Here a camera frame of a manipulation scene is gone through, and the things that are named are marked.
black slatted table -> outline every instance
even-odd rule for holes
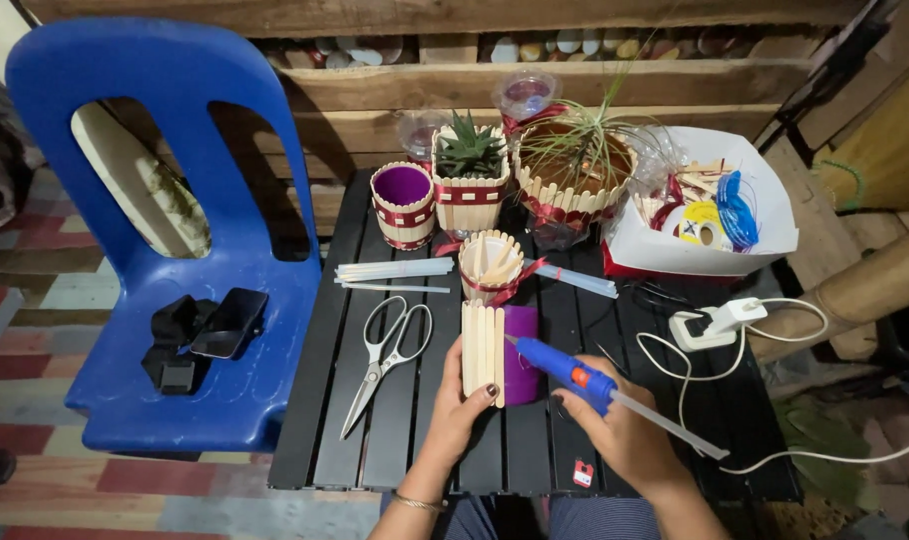
[[[348,438],[340,440],[342,424],[367,368],[362,328],[378,303],[392,293],[342,288],[333,282],[335,269],[339,264],[422,259],[431,253],[427,249],[399,251],[385,243],[375,214],[369,211],[370,175],[370,171],[358,173],[341,203],[268,477],[269,485],[278,489],[388,491],[399,485],[425,440],[444,356],[461,331],[458,272],[394,280],[395,284],[447,287],[452,293],[401,293],[409,306],[424,303],[430,308],[434,317],[430,343],[416,362],[403,364],[384,378],[369,411]],[[582,242],[568,252],[539,253],[523,233],[525,220],[520,208],[509,207],[502,212],[500,228],[520,239],[528,257],[546,256],[551,264],[603,276],[597,245]],[[432,247],[440,241],[442,238],[436,237]],[[560,350],[601,355],[599,345],[603,347],[631,381],[651,390],[658,409],[677,421],[681,380],[661,373],[635,341],[639,332],[669,336],[670,313],[633,299],[621,288],[622,283],[618,285],[620,296],[609,300],[533,276],[510,303],[538,307],[541,338]],[[728,297],[724,288],[696,281],[660,280],[658,285],[699,306],[719,306]],[[664,366],[684,373],[681,358],[656,342],[645,345]],[[737,347],[728,347],[691,354],[693,375],[724,373],[737,351]],[[555,387],[556,381],[547,380],[544,395]],[[692,431],[732,452],[725,461],[729,468],[747,467],[785,449],[750,350],[725,378],[691,383],[685,411]],[[736,476],[719,471],[716,461],[699,457],[674,437],[672,441],[709,499],[800,499],[795,469],[786,458]],[[579,461],[592,467],[590,487],[574,482]],[[584,431],[563,414],[554,399],[547,398],[504,409],[492,407],[482,414],[475,424],[470,449],[452,475],[450,489],[472,494],[637,497],[600,459]]]

woman's right hand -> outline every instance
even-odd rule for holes
[[[657,411],[652,392],[625,380],[607,359],[585,354],[577,359],[614,379],[618,392]],[[605,463],[640,496],[654,501],[663,493],[670,497],[668,494],[679,487],[697,491],[691,473],[681,464],[661,426],[617,401],[608,406],[608,413],[602,417],[587,401],[567,389],[559,388],[552,395],[562,399],[570,417],[588,434]]]

chair backrest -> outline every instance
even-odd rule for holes
[[[29,31],[12,49],[5,76],[24,124],[122,277],[136,257],[156,253],[88,163],[71,127],[81,106],[121,96],[144,105],[184,170],[208,218],[208,257],[271,250],[268,227],[208,104],[227,102],[261,115],[290,162],[310,240],[304,263],[318,264],[308,175],[288,100],[264,56],[240,35],[165,19],[68,20]]]

purple cup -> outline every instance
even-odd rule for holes
[[[384,169],[371,182],[377,195],[393,205],[403,207],[428,196],[432,179],[417,165],[398,165]]]
[[[538,338],[538,308],[503,305],[504,333],[514,338]],[[538,399],[542,372],[521,356],[513,343],[504,340],[504,404],[529,404]]]

red sticker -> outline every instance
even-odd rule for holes
[[[595,467],[591,465],[585,465],[584,461],[580,459],[574,462],[574,483],[580,485],[581,487],[591,487],[592,475],[595,472]]]

